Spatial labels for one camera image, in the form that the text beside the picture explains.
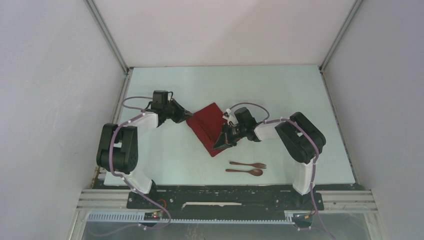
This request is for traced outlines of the red cloth napkin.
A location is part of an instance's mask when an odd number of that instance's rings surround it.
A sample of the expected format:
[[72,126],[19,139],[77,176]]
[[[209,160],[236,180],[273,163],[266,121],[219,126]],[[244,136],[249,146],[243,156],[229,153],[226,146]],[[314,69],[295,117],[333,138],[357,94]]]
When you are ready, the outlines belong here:
[[224,149],[213,149],[221,134],[223,124],[227,123],[227,120],[223,118],[223,112],[215,102],[195,112],[185,122],[211,157],[224,151]]

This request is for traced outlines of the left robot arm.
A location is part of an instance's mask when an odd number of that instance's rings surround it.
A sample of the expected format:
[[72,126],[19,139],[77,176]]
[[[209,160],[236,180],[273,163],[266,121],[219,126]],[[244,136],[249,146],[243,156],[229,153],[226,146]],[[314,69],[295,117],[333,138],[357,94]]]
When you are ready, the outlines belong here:
[[158,194],[152,191],[155,182],[143,171],[136,170],[139,137],[160,127],[168,119],[179,124],[193,116],[173,95],[171,91],[155,90],[148,97],[149,102],[145,108],[136,108],[136,116],[121,124],[106,123],[100,135],[97,166],[122,179],[133,192],[139,193],[138,201],[145,208],[156,206]]

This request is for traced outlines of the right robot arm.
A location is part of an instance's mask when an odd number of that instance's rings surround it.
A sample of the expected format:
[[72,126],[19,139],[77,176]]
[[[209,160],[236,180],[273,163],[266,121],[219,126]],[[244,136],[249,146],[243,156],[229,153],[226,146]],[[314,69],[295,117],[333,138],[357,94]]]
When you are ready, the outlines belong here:
[[309,193],[315,186],[316,163],[327,142],[321,131],[301,112],[295,112],[289,118],[256,121],[247,107],[241,107],[235,111],[228,108],[222,117],[225,121],[212,148],[235,147],[244,138],[256,143],[280,139],[297,165],[291,204],[297,209],[308,206],[311,202]]

